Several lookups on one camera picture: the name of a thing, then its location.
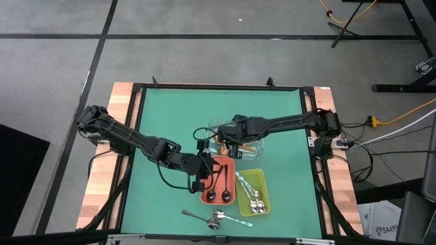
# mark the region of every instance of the green mat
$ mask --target green mat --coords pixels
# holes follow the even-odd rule
[[[192,133],[210,118],[231,120],[235,114],[274,118],[300,114],[299,91],[223,91],[147,89],[140,132],[164,137],[196,153]],[[265,138],[264,154],[254,161],[236,160],[236,169],[261,168],[271,202],[271,213],[242,217],[238,200],[228,206],[208,206],[200,194],[166,186],[150,163],[136,151],[125,204],[122,233],[163,235],[230,235],[265,238],[321,238],[320,218],[304,130],[276,133]],[[182,172],[162,169],[173,185],[186,186]],[[215,208],[254,224],[253,228],[221,220],[218,230],[181,214],[182,209],[211,218]]]

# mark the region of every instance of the silver spoon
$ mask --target silver spoon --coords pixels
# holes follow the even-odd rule
[[[262,192],[261,191],[257,191],[257,190],[255,190],[255,189],[253,189],[253,192],[254,192],[254,197],[257,199],[257,200],[262,200],[263,198],[264,198],[264,196],[263,196],[263,194],[262,194]]]
[[[219,228],[218,220],[216,220],[214,218],[210,218],[208,220],[205,220],[204,218],[196,216],[195,214],[191,213],[188,210],[182,210],[182,214],[186,214],[187,216],[191,216],[191,217],[194,217],[194,218],[198,218],[198,219],[200,219],[202,221],[206,221],[207,226],[209,226],[209,228],[211,228],[211,229],[218,229]]]
[[[215,211],[213,211],[213,216],[214,216],[217,220],[221,220],[221,219],[223,219],[223,218],[226,218],[226,219],[230,219],[231,221],[235,221],[235,222],[237,222],[237,223],[240,223],[240,224],[246,225],[246,226],[248,226],[248,227],[253,227],[253,224],[251,224],[251,223],[248,223],[248,222],[245,222],[245,221],[241,221],[241,220],[238,220],[238,219],[235,219],[235,218],[231,218],[231,217],[229,217],[229,216],[226,216],[226,215],[224,214],[224,212],[221,211],[221,210],[215,210]]]
[[[250,209],[251,209],[251,212],[254,213],[254,214],[259,213],[260,211],[259,211],[258,204],[251,199],[251,196],[250,196],[250,194],[249,194],[249,192],[247,190],[247,187],[244,184],[244,181],[241,180],[241,178],[240,178],[240,176],[238,174],[236,175],[236,177],[237,177],[240,185],[242,186],[245,194],[247,195],[248,199],[250,200]]]

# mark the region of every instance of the yellow plug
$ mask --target yellow plug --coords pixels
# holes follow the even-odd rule
[[[369,120],[369,124],[371,127],[376,128],[378,125],[380,125],[380,121],[375,119],[375,116],[370,116],[371,119]]]

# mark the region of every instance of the tripod leg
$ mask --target tripod leg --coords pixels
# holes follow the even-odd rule
[[[341,28],[341,33],[338,35],[338,37],[335,39],[335,41],[332,43],[332,48],[334,48],[335,46],[336,46],[336,44],[339,42],[339,40],[340,40],[340,38],[342,37],[342,35],[343,35],[343,33],[344,32],[348,32],[348,33],[350,33],[350,34],[352,34],[352,35],[357,35],[357,34],[355,34],[355,33],[352,33],[351,31],[348,31],[347,30],[347,27],[348,27],[348,25],[350,24],[350,22],[353,20],[353,18],[354,18],[354,16],[357,14],[357,11],[359,11],[359,9],[360,9],[360,7],[362,6],[362,4],[363,4],[363,2],[364,1],[361,1],[360,2],[360,4],[359,4],[359,6],[356,8],[356,10],[354,10],[354,13],[353,13],[353,15],[350,17],[350,19],[347,21],[347,24],[342,28],[342,27],[339,27],[339,28]]]
[[[352,31],[349,31],[349,30],[347,30],[347,29],[344,29],[343,27],[340,27],[340,26],[337,25],[337,24],[333,24],[333,23],[331,23],[331,22],[327,22],[327,25],[332,26],[332,27],[338,29],[338,31],[342,31],[342,30],[344,30],[346,33],[349,33],[349,34],[351,34],[351,35],[359,35],[359,34],[357,34],[357,33],[354,33],[354,32],[352,32]]]

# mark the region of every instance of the utensil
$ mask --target utensil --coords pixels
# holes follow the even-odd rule
[[[204,218],[196,216],[195,214],[191,213],[188,210],[182,210],[182,214],[185,214],[187,216],[191,216],[191,217],[194,217],[194,218],[198,218],[198,219],[200,219],[202,221],[205,221],[207,223],[207,226],[209,226],[209,228],[211,228],[211,229],[218,229],[219,228],[218,220],[216,220],[214,218],[210,218],[210,219],[206,220]]]
[[[217,194],[215,192],[215,187],[217,186],[218,178],[219,178],[219,175],[221,174],[222,171],[223,171],[223,166],[221,165],[221,167],[219,168],[219,171],[218,171],[217,179],[215,180],[215,183],[213,183],[212,189],[209,190],[206,194],[206,198],[208,201],[213,201],[217,196]]]
[[[224,144],[223,142],[219,142],[219,141],[218,141],[218,136],[215,136],[214,139],[215,139],[215,142],[216,142],[217,144],[219,144],[219,145],[223,145],[223,146],[221,146],[221,147],[218,148],[218,152],[219,152],[219,154],[227,155],[227,153],[228,153],[228,149],[227,149],[227,147],[225,147],[225,144]],[[244,145],[239,146],[239,148],[244,149],[244,150],[248,150],[248,151],[251,152],[251,153],[255,153],[255,152],[256,152],[255,149],[253,149],[253,148],[251,148],[251,147],[248,147],[248,146],[244,146]]]
[[[221,197],[223,198],[223,201],[229,202],[232,198],[232,194],[229,192],[229,190],[227,190],[227,175],[229,172],[229,165],[227,164],[224,165],[224,169],[225,169],[225,190],[223,191]]]
[[[246,181],[244,179],[244,177],[238,171],[235,171],[235,174],[236,174],[236,177],[241,182],[243,182],[243,184],[249,189],[250,194],[255,198],[255,202],[258,206],[258,212],[264,213],[266,211],[265,203],[259,199],[259,197],[262,193],[260,193],[259,191],[255,190],[253,187],[251,187],[250,183],[248,183],[248,181]]]
[[[238,179],[240,185],[242,186],[245,194],[247,195],[248,199],[250,200],[250,209],[251,209],[251,212],[254,213],[254,214],[259,213],[260,211],[259,211],[258,204],[251,199],[250,193],[248,192],[247,187],[244,184],[244,181],[241,180],[240,175],[239,175],[239,173],[237,171],[235,172],[235,174],[236,174],[236,178]]]
[[[231,221],[235,221],[235,222],[237,222],[237,223],[240,223],[240,224],[246,225],[246,226],[248,226],[248,227],[253,227],[253,224],[251,224],[251,223],[248,223],[248,222],[245,222],[245,221],[242,221],[242,220],[238,220],[238,219],[235,219],[235,218],[232,218],[232,217],[226,216],[226,215],[224,214],[224,212],[221,211],[221,210],[215,210],[215,211],[213,211],[213,216],[214,216],[217,220],[221,220],[221,219],[223,219],[223,218],[226,218],[226,219],[230,219]]]

